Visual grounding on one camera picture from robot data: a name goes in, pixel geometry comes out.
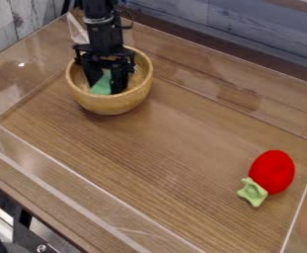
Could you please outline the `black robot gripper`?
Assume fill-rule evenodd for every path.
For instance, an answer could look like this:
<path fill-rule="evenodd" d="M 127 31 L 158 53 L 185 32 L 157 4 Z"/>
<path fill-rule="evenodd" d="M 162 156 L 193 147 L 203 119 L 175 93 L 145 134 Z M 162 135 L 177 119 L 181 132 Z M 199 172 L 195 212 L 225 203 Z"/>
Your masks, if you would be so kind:
<path fill-rule="evenodd" d="M 103 77 L 103 69 L 111 69 L 111 94 L 129 88 L 130 75 L 135 72 L 137 53 L 125 47 L 123 26 L 119 19 L 83 20 L 89 42 L 77 43 L 75 62 L 83 66 L 89 85 L 94 86 Z"/>

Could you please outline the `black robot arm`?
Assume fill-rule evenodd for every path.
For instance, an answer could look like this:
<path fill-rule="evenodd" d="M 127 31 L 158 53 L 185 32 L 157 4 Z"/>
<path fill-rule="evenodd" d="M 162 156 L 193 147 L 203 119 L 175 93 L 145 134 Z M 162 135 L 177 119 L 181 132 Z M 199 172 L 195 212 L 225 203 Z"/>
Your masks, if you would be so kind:
<path fill-rule="evenodd" d="M 134 24 L 122 22 L 121 1 L 126 0 L 82 0 L 89 42 L 73 46 L 74 61 L 82 66 L 90 92 L 97 95 L 125 92 L 135 73 L 137 53 L 126 48 L 123 38 L 123 31 Z"/>

